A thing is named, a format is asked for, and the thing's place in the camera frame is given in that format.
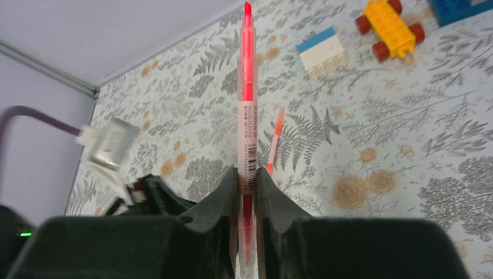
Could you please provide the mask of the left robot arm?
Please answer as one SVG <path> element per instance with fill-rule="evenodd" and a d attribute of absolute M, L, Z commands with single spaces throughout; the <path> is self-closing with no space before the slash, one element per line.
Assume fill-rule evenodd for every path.
<path fill-rule="evenodd" d="M 179 216 L 197 203 L 178 196 L 160 178 L 147 175 L 126 185 L 133 204 L 123 215 Z M 1 206 L 1 278 L 5 278 L 28 238 L 33 226 L 11 208 Z"/>

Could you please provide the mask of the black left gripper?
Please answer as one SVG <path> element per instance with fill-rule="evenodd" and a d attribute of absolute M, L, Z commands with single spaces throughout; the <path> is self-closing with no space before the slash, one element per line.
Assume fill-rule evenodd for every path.
<path fill-rule="evenodd" d="M 178 196 L 160 177 L 149 174 L 117 188 L 117 198 L 103 216 L 168 216 L 189 218 L 197 203 Z"/>

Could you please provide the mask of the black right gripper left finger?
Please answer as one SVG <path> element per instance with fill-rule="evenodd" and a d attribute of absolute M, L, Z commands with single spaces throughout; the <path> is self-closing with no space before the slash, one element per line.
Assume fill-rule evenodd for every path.
<path fill-rule="evenodd" d="M 52 218 L 28 239 L 8 277 L 234 278 L 237 180 L 230 168 L 189 218 Z"/>

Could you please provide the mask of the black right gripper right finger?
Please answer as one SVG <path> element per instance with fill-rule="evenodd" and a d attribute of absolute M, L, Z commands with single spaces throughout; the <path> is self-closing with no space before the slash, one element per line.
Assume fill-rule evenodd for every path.
<path fill-rule="evenodd" d="M 256 174 L 260 278 L 468 278 L 452 241 L 424 219 L 313 217 L 265 168 Z"/>

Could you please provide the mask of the red gel pen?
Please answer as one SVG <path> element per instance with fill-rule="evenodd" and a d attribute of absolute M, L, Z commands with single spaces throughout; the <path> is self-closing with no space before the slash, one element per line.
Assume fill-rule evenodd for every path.
<path fill-rule="evenodd" d="M 266 169 L 267 169 L 267 172 L 270 176 L 272 176 L 273 170 L 274 170 L 274 163 L 275 163 L 275 159 L 276 159 L 277 146 L 278 146 L 278 142 L 279 142 L 280 134 L 281 134 L 281 129 L 282 129 L 283 122 L 284 122 L 284 115 L 285 115 L 285 108 L 280 108 L 280 110 L 278 112 L 276 124 L 274 126 L 274 134 L 273 134 L 273 138 L 271 141 L 269 157 L 267 160 Z"/>

